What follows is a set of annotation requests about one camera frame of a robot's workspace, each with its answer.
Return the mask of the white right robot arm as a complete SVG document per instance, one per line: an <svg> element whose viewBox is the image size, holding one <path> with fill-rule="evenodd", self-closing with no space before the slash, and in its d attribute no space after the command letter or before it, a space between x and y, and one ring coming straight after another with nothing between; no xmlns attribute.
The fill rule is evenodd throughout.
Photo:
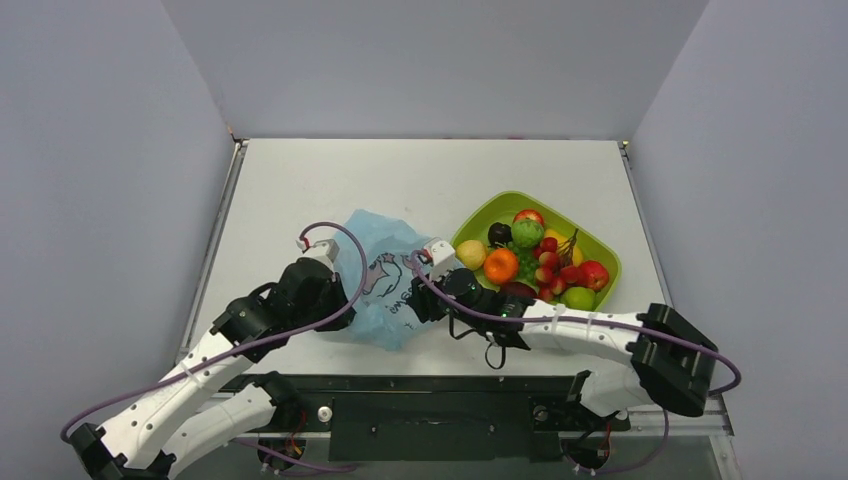
<svg viewBox="0 0 848 480"><path fill-rule="evenodd" d="M437 281L416 274L407 303L421 322L463 323L501 351L557 350L614 363L580 373L565 398L565 416L578 427L648 404L685 417L704 413L718 348L668 305L627 314L575 310L485 288L466 268Z"/></svg>

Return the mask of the blue printed plastic bag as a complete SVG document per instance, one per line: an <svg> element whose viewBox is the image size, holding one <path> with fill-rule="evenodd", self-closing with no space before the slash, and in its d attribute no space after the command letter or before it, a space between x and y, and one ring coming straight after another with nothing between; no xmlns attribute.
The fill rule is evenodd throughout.
<svg viewBox="0 0 848 480"><path fill-rule="evenodd" d="M343 233L334 235L339 253L334 268L345 292L351 295L365 279L362 294L352 311L348 327L325 337L335 343L369 345L397 351L430 327L421 322L407 304L411 282L416 278L411 254L433 240L400 219L358 209L344 223L362 245L368 265L361 268L360 255Z"/></svg>

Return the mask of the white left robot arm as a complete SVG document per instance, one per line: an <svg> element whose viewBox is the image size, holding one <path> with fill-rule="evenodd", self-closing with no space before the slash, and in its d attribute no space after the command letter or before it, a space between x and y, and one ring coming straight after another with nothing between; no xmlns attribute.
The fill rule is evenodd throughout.
<svg viewBox="0 0 848 480"><path fill-rule="evenodd" d="M304 253L280 279L231 301L183 360L157 384L124 395L128 406L96 424L93 408L60 430L92 479L173 479L187 466L244 434L285 430L303 410L294 385L271 371L231 398L203 404L271 351L300 333L340 330L367 282L368 265L347 292L333 261Z"/></svg>

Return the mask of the orange fake fruit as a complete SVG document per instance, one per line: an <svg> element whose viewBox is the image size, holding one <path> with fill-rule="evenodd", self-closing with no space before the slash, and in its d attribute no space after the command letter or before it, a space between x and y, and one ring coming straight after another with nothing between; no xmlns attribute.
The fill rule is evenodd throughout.
<svg viewBox="0 0 848 480"><path fill-rule="evenodd" d="M493 250L483 263L483 275L493 285L500 286L512 282L520 272L520 262L516 254L508 248Z"/></svg>

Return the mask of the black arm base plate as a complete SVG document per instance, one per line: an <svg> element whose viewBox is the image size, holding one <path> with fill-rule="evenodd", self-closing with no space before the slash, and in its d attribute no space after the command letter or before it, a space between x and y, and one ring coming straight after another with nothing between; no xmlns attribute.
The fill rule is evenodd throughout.
<svg viewBox="0 0 848 480"><path fill-rule="evenodd" d="M292 435L336 462L562 458L565 444L600 442L631 422L578 403L576 376L294 375L294 398L256 434L278 446Z"/></svg>

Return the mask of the green fake lime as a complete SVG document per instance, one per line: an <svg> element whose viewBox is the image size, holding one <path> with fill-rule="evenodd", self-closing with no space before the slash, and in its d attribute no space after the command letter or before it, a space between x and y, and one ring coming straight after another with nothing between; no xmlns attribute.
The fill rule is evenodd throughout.
<svg viewBox="0 0 848 480"><path fill-rule="evenodd" d="M534 248L544 238L544 231L542 224L533 219L515 221L511 225L512 242L518 248Z"/></svg>

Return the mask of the red fake strawberry bunch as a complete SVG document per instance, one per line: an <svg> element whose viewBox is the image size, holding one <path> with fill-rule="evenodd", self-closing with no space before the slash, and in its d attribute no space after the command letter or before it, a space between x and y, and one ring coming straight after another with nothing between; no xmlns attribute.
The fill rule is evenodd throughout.
<svg viewBox="0 0 848 480"><path fill-rule="evenodd" d="M554 251L542 246L542 241L534 248L539 267L535 271L537 297L542 300L553 300L572 286L578 284L579 266L561 266L560 259Z"/></svg>

